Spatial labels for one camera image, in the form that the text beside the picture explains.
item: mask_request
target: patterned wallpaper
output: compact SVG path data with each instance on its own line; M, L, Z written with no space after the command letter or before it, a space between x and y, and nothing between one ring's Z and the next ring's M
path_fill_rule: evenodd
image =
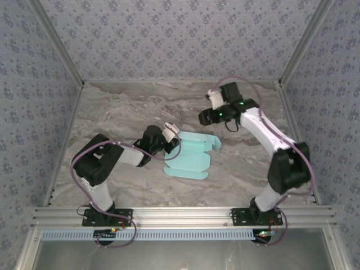
M318 0L40 0L84 80L277 79Z
M43 203L77 87L26 0L0 1L0 269Z
M360 2L335 0L287 86L323 203L360 269Z

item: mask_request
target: gray marble table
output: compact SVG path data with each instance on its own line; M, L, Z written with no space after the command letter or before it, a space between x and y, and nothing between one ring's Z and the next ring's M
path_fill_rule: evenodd
M143 168L118 163L108 178L109 190L117 207L247 206L267 183L269 155L243 128L231 133L223 124L207 127L199 124L199 112L211 106L204 96L212 86L213 83L86 84L51 205L88 203L73 183L69 168L73 156L97 133L132 143L142 137L148 125L161 127L165 122L172 122L183 131L213 134L220 138L220 152L209 152L208 178L170 177L163 171L163 161L152 160ZM257 100L248 85L239 83L238 86L244 98ZM258 88L264 100L265 114L288 133L275 84L258 83ZM304 203L306 199L303 197L291 197L284 204Z

